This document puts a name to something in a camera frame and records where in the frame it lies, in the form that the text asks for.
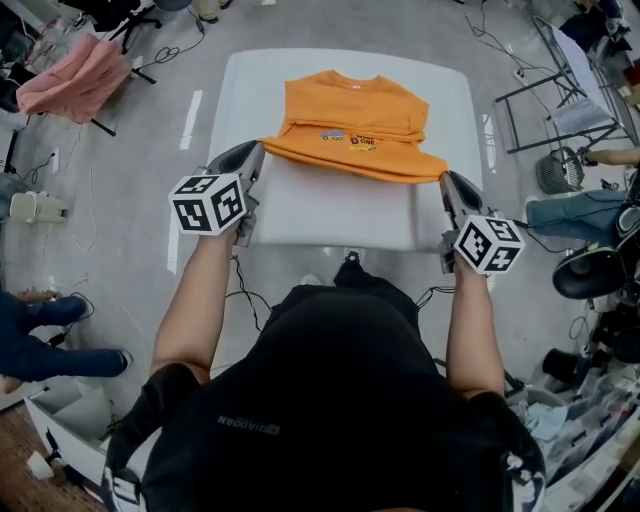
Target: orange t-shirt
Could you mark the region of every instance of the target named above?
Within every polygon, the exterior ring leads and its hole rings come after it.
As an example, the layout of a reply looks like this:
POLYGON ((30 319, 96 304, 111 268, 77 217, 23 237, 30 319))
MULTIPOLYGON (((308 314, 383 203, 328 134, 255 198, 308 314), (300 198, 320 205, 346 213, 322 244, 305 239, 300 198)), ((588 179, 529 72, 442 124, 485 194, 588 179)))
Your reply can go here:
POLYGON ((261 139, 268 152, 397 183, 437 181, 447 170, 418 149, 429 105, 397 83, 323 71, 285 87, 280 133, 261 139))

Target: white table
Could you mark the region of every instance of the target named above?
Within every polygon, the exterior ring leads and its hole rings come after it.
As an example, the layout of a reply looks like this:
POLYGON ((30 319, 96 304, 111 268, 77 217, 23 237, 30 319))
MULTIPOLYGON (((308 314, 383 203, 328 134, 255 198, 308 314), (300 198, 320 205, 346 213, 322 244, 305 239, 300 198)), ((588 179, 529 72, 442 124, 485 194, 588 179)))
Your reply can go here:
MULTIPOLYGON (((209 161, 250 139, 277 135, 285 80, 335 69, 356 78, 396 81, 430 105, 421 151, 482 187, 469 84, 451 69, 388 55, 322 49, 236 53, 227 64, 209 161)), ((251 193, 261 201, 252 243, 352 246, 436 252, 450 229, 439 185, 385 183, 314 169, 267 155, 251 193)))

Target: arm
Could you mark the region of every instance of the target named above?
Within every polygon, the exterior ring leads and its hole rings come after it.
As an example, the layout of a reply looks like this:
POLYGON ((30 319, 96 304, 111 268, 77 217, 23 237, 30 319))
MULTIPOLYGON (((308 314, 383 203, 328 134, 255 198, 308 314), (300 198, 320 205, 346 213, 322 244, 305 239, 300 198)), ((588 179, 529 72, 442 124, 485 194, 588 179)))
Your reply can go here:
POLYGON ((456 290, 447 343, 447 380, 466 398, 504 394, 504 368, 493 325, 487 279, 456 253, 456 290))
POLYGON ((640 164, 640 148, 617 151, 614 149, 604 149, 593 151, 585 155, 589 162, 605 165, 638 165, 640 164))
POLYGON ((37 304, 38 302, 45 302, 47 300, 60 298, 58 293, 50 290, 46 292, 32 292, 25 290, 24 292, 16 293, 15 296, 25 304, 37 304))
POLYGON ((200 237, 158 329, 152 373, 168 364, 182 363, 198 382, 209 380, 222 330, 235 235, 230 230, 220 237, 200 237))

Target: gray floor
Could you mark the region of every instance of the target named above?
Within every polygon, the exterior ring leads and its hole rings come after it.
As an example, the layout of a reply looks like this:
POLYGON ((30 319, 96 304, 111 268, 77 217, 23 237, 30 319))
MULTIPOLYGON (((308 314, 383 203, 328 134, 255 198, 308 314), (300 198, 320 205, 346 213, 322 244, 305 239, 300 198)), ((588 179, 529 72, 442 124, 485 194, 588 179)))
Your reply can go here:
MULTIPOLYGON (((487 30, 516 55, 536 66, 550 66, 526 14, 499 1, 487 2, 485 9, 487 30)), ((3 230, 8 288, 47 288, 53 283, 67 293, 77 290, 91 299, 96 313, 77 328, 78 343, 125 347, 133 354, 134 367, 108 383, 116 408, 126 410, 148 374, 156 330, 194 243, 181 237, 178 275, 168 271, 167 194, 180 176, 206 164, 226 61, 232 53, 247 49, 344 48, 461 71, 472 88, 485 191, 507 216, 519 219, 524 199, 542 195, 535 184, 534 164, 549 148, 506 154, 512 137, 504 108, 496 107, 494 98, 520 86, 513 77, 515 65, 508 56, 474 39, 465 13, 480 24, 476 1, 463 7, 450 0, 278 0, 274 6, 262 7, 255 0, 236 0, 221 13, 220 23, 207 26, 201 45, 172 62, 147 69, 157 85, 134 79, 109 101, 99 120, 114 127, 116 138, 91 125, 79 127, 53 116, 32 118, 20 136, 14 165, 25 173, 44 162, 52 150, 61 149, 60 173, 52 175, 51 166, 43 169, 36 188, 69 202, 70 230, 65 225, 30 227, 8 222, 3 230), (193 138, 188 150, 180 150, 192 94, 198 89, 204 95, 193 138)), ((164 18, 161 30, 145 27, 136 37, 131 57, 142 55, 146 63, 165 45, 186 48, 198 40, 188 13, 164 18)), ((541 77, 540 71, 526 72, 527 80, 541 77)), ((540 97, 551 107, 557 102, 554 94, 549 88, 540 97)), ((525 141, 545 136, 546 112, 536 98, 522 95, 515 110, 525 141)), ((600 175, 620 181, 620 169, 600 171, 589 170, 587 186, 598 187, 600 175)), ((551 243, 561 248, 564 242, 551 243)), ((329 282, 342 251, 252 246, 238 253, 247 288, 277 304, 304 274, 315 273, 329 282)), ((565 300, 553 290, 551 273, 561 257, 529 241, 517 268, 499 277, 493 291, 505 366, 525 379, 551 347, 573 346, 569 326, 584 310, 583 303, 565 300)), ((433 255, 369 250, 365 267, 414 298, 430 285, 451 284, 433 255)), ((236 289, 233 279, 230 290, 236 289)), ((444 356, 450 303, 450 296, 436 295, 421 313, 422 335, 434 356, 444 356)), ((261 304, 257 308, 263 323, 267 312, 261 304)), ((230 298, 214 367, 241 358, 256 334, 246 300, 230 298)))

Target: pink cloth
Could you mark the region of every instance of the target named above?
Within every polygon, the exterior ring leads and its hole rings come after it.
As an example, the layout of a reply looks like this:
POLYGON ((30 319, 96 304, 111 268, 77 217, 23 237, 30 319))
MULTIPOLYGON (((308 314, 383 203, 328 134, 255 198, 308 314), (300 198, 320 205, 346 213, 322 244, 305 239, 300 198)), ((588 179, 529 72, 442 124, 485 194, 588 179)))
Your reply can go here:
POLYGON ((27 115, 51 112, 88 123, 130 73, 118 43, 85 34, 69 55, 18 89, 18 106, 27 115))

